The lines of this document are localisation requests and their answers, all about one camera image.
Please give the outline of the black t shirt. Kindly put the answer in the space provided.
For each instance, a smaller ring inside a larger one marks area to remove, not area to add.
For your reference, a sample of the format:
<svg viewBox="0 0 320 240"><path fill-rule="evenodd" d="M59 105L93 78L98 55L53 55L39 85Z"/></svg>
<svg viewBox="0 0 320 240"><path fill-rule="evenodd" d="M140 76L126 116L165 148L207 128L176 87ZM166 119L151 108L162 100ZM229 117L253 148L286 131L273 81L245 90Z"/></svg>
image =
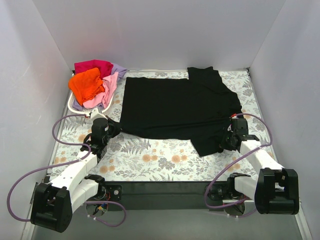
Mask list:
<svg viewBox="0 0 320 240"><path fill-rule="evenodd" d="M190 140L201 157L221 150L230 116L242 112L238 95L212 67L189 67L188 78L127 77L122 131L145 139Z"/></svg>

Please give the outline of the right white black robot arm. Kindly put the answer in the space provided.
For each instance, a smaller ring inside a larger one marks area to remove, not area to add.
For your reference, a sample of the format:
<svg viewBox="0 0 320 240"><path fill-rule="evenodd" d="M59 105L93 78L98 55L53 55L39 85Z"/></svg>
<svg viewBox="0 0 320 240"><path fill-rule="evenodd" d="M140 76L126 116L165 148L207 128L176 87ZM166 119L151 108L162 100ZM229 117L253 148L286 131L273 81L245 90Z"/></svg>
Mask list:
<svg viewBox="0 0 320 240"><path fill-rule="evenodd" d="M296 215L299 212L297 172L284 168L263 149L259 138L249 133L246 119L231 119L221 146L224 150L238 151L252 165L258 178L232 173L219 193L232 199L241 195L250 198L260 214Z"/></svg>

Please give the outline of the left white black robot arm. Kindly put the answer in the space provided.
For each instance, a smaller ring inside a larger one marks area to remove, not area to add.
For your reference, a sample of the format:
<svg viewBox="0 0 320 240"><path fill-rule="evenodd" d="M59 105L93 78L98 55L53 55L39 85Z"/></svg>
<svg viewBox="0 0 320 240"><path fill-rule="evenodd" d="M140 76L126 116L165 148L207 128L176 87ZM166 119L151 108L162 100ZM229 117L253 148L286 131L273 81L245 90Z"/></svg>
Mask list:
<svg viewBox="0 0 320 240"><path fill-rule="evenodd" d="M50 182L36 187L30 216L33 225L62 233L83 204L107 210L111 194L104 185L105 179L89 172L106 154L109 141L120 132L119 123L111 119L93 120L76 161Z"/></svg>

